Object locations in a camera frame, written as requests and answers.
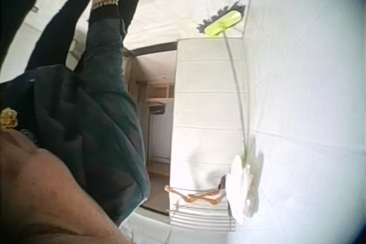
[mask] white tile wall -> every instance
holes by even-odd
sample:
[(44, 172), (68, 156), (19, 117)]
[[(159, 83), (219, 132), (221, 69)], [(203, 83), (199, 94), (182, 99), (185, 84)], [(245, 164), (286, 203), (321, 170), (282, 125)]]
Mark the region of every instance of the white tile wall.
[(231, 164), (242, 149), (241, 130), (174, 128), (172, 150), (179, 161)]
[(171, 167), (171, 187), (184, 190), (210, 190), (218, 187), (221, 177), (228, 171), (230, 165), (172, 159)]
[[(247, 98), (242, 40), (230, 38), (229, 44), (241, 95)], [(217, 188), (242, 151), (238, 99), (223, 38), (179, 41), (173, 125), (170, 185)]]

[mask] wooden shelf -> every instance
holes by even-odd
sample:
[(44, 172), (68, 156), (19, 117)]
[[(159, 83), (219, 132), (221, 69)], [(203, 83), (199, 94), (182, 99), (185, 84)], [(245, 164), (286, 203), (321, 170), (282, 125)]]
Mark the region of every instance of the wooden shelf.
[(174, 98), (147, 98), (147, 102), (160, 102), (163, 104), (168, 104), (174, 101)]
[(146, 169), (149, 173), (170, 176), (170, 164), (152, 162)]

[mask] teal jacket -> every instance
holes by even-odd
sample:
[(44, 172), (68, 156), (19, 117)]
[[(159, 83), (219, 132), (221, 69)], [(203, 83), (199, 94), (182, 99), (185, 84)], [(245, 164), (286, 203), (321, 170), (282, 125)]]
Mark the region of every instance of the teal jacket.
[(150, 193), (136, 106), (122, 77), (122, 29), (117, 18), (89, 27), (80, 74), (45, 66), (1, 84), (1, 107), (18, 112), (17, 130), (58, 156), (116, 225)]

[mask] white wall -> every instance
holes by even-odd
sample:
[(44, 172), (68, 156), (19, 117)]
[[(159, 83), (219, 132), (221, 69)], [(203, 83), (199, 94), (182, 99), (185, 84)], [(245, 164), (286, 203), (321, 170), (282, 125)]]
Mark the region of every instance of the white wall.
[[(230, 39), (246, 97), (241, 39)], [(178, 44), (171, 187), (216, 188), (233, 157), (242, 152), (242, 131), (229, 55), (222, 38)]]
[(177, 51), (140, 55), (133, 64), (139, 81), (173, 81), (176, 76)]
[(251, 0), (259, 211), (235, 243), (350, 243), (366, 221), (365, 0)]

